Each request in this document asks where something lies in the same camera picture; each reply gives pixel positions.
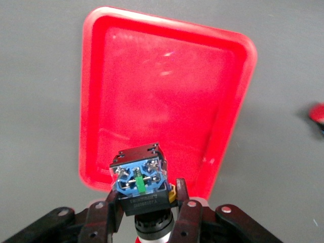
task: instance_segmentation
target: gray table surface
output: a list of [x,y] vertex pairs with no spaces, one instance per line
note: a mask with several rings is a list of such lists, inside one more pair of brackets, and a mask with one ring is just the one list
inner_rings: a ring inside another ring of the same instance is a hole
[[[78,176],[82,25],[110,5],[249,36],[258,65],[209,200],[287,243],[324,241],[324,2],[0,1],[0,241],[59,206],[105,194]],[[124,218],[115,242],[134,242]]]

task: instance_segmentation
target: red plastic tray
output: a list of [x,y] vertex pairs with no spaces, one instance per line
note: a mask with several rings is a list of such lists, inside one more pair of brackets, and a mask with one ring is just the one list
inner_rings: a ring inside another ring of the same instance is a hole
[[83,32],[79,172],[109,191],[119,150],[158,141],[169,179],[208,198],[257,61],[246,36],[110,7]]

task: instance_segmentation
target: green component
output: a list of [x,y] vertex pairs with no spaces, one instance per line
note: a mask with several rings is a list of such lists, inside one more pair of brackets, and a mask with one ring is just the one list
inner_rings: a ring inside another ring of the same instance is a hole
[[146,192],[143,176],[135,177],[136,186],[139,193]]

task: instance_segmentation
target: red object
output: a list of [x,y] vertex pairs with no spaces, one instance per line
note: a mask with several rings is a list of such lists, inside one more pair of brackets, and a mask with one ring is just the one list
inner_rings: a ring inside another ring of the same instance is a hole
[[158,141],[172,183],[208,198],[257,62],[222,29],[101,7],[84,23],[79,172],[111,189],[121,149]]
[[311,108],[309,117],[316,123],[324,124],[324,103]]

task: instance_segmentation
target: yellow part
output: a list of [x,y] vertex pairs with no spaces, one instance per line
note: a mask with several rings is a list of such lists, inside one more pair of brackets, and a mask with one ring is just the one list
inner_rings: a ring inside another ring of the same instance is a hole
[[171,185],[172,190],[169,192],[169,201],[172,203],[177,198],[176,186]]

